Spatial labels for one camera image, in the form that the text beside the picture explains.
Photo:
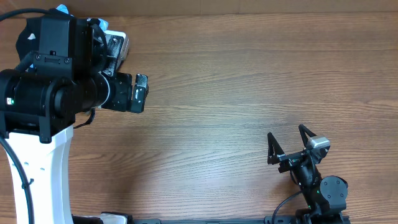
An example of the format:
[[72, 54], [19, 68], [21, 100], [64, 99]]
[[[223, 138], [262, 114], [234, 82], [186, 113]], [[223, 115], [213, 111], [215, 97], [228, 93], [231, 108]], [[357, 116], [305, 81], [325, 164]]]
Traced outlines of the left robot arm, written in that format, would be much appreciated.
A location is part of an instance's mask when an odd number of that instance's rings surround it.
[[141, 113], [148, 78], [121, 73], [129, 38], [106, 21], [58, 9], [29, 9], [16, 49], [1, 72], [1, 146], [7, 154], [18, 223], [132, 223], [116, 212], [73, 215], [68, 158], [78, 113]]

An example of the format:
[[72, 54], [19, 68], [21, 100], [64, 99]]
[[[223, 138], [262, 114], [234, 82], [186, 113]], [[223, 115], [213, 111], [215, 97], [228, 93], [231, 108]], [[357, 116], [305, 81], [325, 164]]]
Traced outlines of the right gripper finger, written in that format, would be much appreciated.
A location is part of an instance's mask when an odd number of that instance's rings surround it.
[[298, 130], [300, 131], [303, 145], [306, 148], [313, 148], [310, 138], [315, 137], [316, 134], [309, 130], [304, 124], [300, 124]]
[[267, 134], [267, 141], [268, 141], [267, 163], [272, 165], [280, 163], [280, 158], [284, 157], [285, 153], [271, 132]]

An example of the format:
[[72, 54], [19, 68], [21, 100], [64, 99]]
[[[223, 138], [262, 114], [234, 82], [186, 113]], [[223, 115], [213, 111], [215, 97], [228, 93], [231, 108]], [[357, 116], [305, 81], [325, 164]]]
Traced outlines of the black t-shirt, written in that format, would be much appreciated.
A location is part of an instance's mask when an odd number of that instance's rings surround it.
[[42, 18], [56, 18], [60, 19], [61, 17], [70, 18], [68, 14], [65, 14], [62, 11], [57, 10], [56, 8], [52, 8], [49, 10], [45, 9], [22, 9], [22, 13], [41, 13], [44, 14], [40, 17], [32, 17], [26, 19], [26, 26], [19, 34], [16, 49], [19, 55], [20, 60], [22, 61], [26, 55], [29, 55], [32, 51], [34, 51], [33, 58], [37, 52], [48, 54], [48, 55], [56, 55], [56, 56], [66, 56], [68, 45], [65, 45], [65, 35], [58, 31], [59, 23], [56, 22], [55, 25], [50, 24], [47, 27], [47, 23], [45, 23], [44, 28], [42, 29]]

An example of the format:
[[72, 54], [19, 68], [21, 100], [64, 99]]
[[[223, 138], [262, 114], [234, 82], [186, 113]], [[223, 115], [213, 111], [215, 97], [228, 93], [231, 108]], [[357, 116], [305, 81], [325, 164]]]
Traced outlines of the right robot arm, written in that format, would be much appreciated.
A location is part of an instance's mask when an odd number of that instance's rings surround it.
[[[343, 215], [346, 209], [348, 183], [341, 177], [330, 175], [322, 177], [317, 169], [330, 149], [330, 140], [317, 135], [303, 124], [298, 126], [303, 142], [300, 152], [286, 154], [272, 133], [267, 134], [267, 163], [278, 164], [280, 173], [288, 172], [299, 191], [282, 201], [271, 216], [264, 217], [265, 223], [296, 224], [344, 224], [349, 217]], [[295, 215], [279, 216], [277, 213], [287, 202], [303, 195], [307, 208], [298, 209]]]

